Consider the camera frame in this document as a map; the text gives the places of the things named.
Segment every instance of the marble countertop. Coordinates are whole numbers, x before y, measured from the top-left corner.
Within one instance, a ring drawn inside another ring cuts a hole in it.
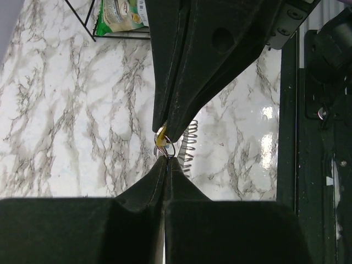
[[[280,67],[265,49],[196,116],[190,180],[211,199],[275,199]],[[25,0],[0,71],[0,197],[133,185],[155,160],[154,84],[150,41],[93,42],[64,1]]]

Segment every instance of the round hole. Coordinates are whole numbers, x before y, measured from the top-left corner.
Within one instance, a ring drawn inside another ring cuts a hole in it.
[[[279,27],[277,29],[277,31],[281,34],[281,35],[284,35],[284,36],[289,36],[290,33],[286,30],[286,29],[282,29],[281,27]]]
[[[222,27],[214,31],[212,45],[219,53],[226,53],[235,45],[235,41],[231,32]]]
[[[303,18],[301,14],[297,13],[296,11],[293,11],[292,9],[289,9],[287,11],[287,14],[290,18],[293,18],[294,20],[301,20]]]

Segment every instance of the spiral wire binding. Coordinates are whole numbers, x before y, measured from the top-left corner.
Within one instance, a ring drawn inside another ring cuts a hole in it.
[[[183,173],[188,178],[190,177],[190,175],[188,175],[187,173],[191,171],[190,168],[192,167],[192,164],[190,163],[194,159],[194,156],[189,152],[196,150],[196,148],[192,147],[191,145],[194,145],[197,143],[197,140],[196,140],[196,138],[198,138],[198,135],[196,134],[197,132],[198,132],[198,121],[192,120],[191,124],[188,126],[185,133],[183,134],[180,154],[178,156],[178,159],[180,159],[183,162]]]

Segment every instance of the black wire rack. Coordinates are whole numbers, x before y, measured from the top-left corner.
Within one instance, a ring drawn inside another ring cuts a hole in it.
[[[93,30],[89,30],[87,27],[87,24],[89,22],[89,19],[91,18],[91,13],[94,8],[95,0],[92,0],[90,6],[89,6],[89,11],[86,16],[85,21],[81,19],[79,14],[76,12],[75,8],[71,5],[69,0],[65,0],[66,4],[69,6],[69,8],[72,10],[72,12],[75,14],[76,18],[80,21],[81,25],[84,27],[85,31],[89,34],[89,36],[92,38],[94,42],[96,42],[97,38],[104,38],[104,39],[127,39],[127,40],[150,40],[150,34],[149,34],[149,28],[148,27],[142,27],[140,29],[135,29],[135,30],[130,30],[130,31],[122,31],[122,32],[115,32],[115,33],[110,33],[108,35],[104,36],[98,36],[96,34],[97,26],[98,26],[98,18],[95,21],[95,26]]]

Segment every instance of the green snack bag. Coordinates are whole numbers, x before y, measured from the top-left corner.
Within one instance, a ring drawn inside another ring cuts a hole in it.
[[[128,31],[148,26],[145,0],[102,0],[96,34]]]

